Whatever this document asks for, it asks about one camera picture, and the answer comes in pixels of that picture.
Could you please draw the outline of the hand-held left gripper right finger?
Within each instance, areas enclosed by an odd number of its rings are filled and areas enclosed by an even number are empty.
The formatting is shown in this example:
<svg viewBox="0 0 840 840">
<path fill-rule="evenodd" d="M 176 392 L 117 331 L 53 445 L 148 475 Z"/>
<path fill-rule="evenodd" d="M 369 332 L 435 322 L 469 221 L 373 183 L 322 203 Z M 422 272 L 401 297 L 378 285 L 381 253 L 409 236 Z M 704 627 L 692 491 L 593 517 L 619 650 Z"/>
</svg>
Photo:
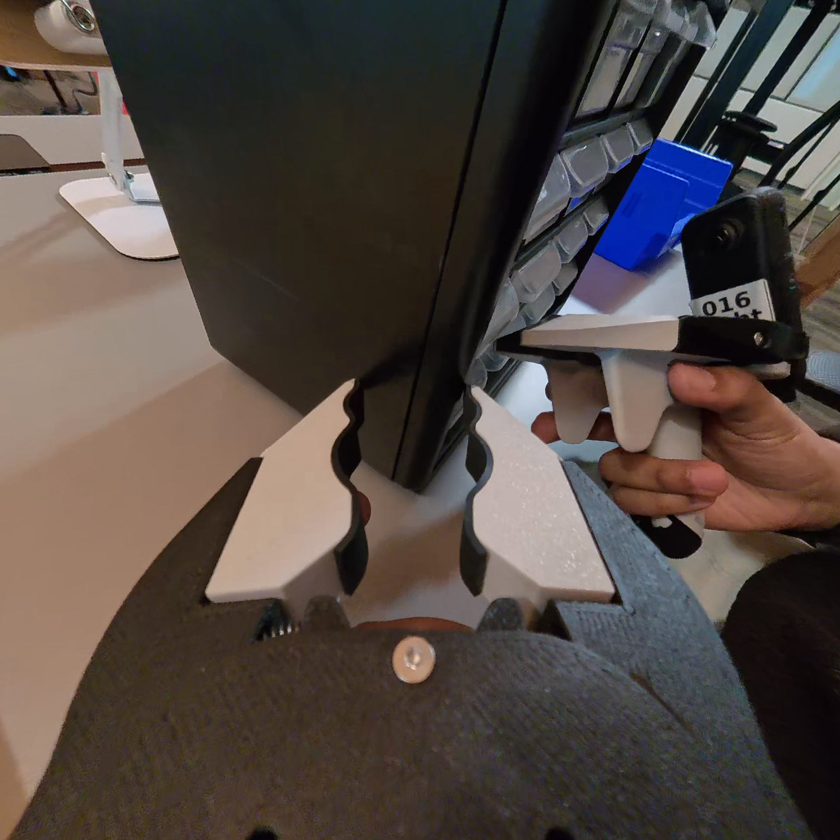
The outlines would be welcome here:
<svg viewBox="0 0 840 840">
<path fill-rule="evenodd" d="M 527 617 L 551 601 L 607 604 L 616 588 L 563 462 L 476 386 L 463 401 L 466 467 L 459 571 L 488 602 L 509 598 Z"/>
</svg>

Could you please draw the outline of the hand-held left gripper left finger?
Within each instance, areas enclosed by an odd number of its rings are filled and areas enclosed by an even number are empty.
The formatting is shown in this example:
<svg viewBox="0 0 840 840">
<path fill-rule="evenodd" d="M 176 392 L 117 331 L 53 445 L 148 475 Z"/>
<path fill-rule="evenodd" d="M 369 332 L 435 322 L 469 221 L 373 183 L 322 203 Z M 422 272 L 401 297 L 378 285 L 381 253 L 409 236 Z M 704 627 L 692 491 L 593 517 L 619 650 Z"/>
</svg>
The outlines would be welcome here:
<svg viewBox="0 0 840 840">
<path fill-rule="evenodd" d="M 279 600 L 302 617 L 316 596 L 358 589 L 369 559 L 361 501 L 364 392 L 342 383 L 262 454 L 205 596 L 213 603 Z"/>
</svg>

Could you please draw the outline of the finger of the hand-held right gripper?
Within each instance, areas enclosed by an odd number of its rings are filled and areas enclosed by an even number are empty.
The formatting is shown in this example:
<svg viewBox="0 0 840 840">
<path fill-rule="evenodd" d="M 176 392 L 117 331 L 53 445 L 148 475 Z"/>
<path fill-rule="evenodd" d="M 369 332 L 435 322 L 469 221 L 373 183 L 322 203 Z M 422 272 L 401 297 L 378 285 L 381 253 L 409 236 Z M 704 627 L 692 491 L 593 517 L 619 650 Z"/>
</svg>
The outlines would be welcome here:
<svg viewBox="0 0 840 840">
<path fill-rule="evenodd" d="M 679 354 L 678 316 L 567 314 L 496 341 L 496 351 L 519 361 L 591 361 L 600 352 Z"/>
</svg>

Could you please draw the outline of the black drawer cabinet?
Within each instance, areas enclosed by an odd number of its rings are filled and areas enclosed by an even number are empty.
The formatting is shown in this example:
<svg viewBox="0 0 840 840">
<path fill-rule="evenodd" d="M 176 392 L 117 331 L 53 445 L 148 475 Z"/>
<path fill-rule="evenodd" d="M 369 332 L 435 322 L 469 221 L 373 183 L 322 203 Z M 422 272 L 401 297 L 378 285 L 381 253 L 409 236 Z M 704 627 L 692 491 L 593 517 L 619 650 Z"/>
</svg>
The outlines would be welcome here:
<svg viewBox="0 0 840 840">
<path fill-rule="evenodd" d="M 470 305 L 549 2 L 93 2 L 213 348 L 363 459 L 457 445 Z"/>
</svg>

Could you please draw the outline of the person's right hand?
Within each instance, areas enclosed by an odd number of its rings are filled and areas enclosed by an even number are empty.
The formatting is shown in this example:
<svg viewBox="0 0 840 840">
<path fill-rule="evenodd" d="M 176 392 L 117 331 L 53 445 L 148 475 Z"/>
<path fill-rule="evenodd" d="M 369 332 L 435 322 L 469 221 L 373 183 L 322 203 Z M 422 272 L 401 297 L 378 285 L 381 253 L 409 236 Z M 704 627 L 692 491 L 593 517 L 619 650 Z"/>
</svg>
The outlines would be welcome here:
<svg viewBox="0 0 840 840">
<path fill-rule="evenodd" d="M 749 372 L 674 363 L 668 386 L 701 410 L 699 460 L 622 448 L 598 463 L 619 508 L 637 517 L 702 512 L 728 532 L 824 531 L 839 523 L 839 447 L 820 436 Z"/>
</svg>

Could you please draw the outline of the blue plastic bin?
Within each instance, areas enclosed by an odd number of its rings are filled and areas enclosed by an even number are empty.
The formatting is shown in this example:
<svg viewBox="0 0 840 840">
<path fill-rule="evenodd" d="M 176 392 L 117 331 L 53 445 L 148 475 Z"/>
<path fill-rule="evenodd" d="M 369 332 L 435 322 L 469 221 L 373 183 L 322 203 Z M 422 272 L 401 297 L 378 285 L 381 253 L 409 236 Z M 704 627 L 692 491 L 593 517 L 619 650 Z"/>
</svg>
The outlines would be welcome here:
<svg viewBox="0 0 840 840">
<path fill-rule="evenodd" d="M 688 221 L 715 206 L 733 164 L 668 140 L 656 140 L 594 253 L 625 270 L 647 266 L 679 242 Z"/>
</svg>

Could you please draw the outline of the rows of clear cabinet drawers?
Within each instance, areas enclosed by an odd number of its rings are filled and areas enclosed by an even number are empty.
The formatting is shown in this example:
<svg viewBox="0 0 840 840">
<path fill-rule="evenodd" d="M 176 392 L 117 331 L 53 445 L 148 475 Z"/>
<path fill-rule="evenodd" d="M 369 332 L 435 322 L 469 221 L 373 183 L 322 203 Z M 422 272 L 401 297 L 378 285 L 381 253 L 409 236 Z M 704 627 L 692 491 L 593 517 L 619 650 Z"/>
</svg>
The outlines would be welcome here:
<svg viewBox="0 0 840 840">
<path fill-rule="evenodd" d="M 464 383 L 510 362 L 501 337 L 560 313 L 729 2 L 549 2 L 504 147 L 502 227 L 479 265 Z"/>
</svg>

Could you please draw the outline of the person's dark garment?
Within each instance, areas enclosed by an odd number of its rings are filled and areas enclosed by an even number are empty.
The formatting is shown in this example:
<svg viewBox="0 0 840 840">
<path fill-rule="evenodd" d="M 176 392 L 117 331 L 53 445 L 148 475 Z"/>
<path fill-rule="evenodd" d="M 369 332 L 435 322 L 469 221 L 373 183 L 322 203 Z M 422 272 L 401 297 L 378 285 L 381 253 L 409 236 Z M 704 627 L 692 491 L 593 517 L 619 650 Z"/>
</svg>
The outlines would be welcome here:
<svg viewBox="0 0 840 840">
<path fill-rule="evenodd" d="M 751 576 L 721 634 L 813 836 L 839 838 L 838 552 L 794 554 Z"/>
</svg>

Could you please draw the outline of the white monitor stand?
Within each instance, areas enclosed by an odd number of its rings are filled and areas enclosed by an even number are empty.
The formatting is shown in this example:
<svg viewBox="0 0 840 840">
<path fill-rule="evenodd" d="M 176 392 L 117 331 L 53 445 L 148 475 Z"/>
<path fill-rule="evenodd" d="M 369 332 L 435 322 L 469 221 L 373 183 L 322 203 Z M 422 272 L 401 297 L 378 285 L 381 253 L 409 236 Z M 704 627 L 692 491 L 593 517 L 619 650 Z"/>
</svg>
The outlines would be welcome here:
<svg viewBox="0 0 840 840">
<path fill-rule="evenodd" d="M 59 195 L 122 256 L 146 261 L 178 257 L 149 173 L 132 174 L 121 147 L 123 97 L 113 70 L 98 73 L 101 159 L 107 175 L 68 182 Z"/>
</svg>

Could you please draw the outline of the white rounded device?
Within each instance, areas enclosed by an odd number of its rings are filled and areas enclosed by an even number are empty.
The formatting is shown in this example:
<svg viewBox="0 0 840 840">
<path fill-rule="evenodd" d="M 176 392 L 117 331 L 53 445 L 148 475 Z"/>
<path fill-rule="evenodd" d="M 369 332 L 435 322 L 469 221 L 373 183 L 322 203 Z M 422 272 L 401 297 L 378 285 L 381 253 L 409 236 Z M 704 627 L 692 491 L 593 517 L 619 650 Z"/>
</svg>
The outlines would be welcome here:
<svg viewBox="0 0 840 840">
<path fill-rule="evenodd" d="M 52 48 L 74 56 L 106 56 L 89 1 L 53 1 L 35 11 L 35 27 Z"/>
</svg>

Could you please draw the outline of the wooden side table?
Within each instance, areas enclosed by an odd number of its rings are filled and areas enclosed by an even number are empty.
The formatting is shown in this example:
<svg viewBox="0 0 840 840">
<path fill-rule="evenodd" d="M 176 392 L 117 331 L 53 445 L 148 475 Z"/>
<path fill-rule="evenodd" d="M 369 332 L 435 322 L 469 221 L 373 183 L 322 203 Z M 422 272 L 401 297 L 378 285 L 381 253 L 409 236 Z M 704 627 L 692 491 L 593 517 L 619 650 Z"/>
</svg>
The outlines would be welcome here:
<svg viewBox="0 0 840 840">
<path fill-rule="evenodd" d="M 27 70 L 110 69 L 106 56 L 74 56 L 52 48 L 35 27 L 35 11 L 49 2 L 1 2 L 1 63 Z"/>
</svg>

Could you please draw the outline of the black metal frame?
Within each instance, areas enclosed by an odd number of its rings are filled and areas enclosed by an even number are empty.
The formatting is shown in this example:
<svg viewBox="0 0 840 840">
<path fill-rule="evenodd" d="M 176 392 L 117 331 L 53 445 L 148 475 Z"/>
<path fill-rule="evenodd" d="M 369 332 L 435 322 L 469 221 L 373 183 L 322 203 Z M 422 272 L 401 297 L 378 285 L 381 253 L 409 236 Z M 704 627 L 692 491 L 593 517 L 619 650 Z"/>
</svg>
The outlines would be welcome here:
<svg viewBox="0 0 840 840">
<path fill-rule="evenodd" d="M 733 2 L 662 136 L 838 204 L 838 2 Z"/>
</svg>

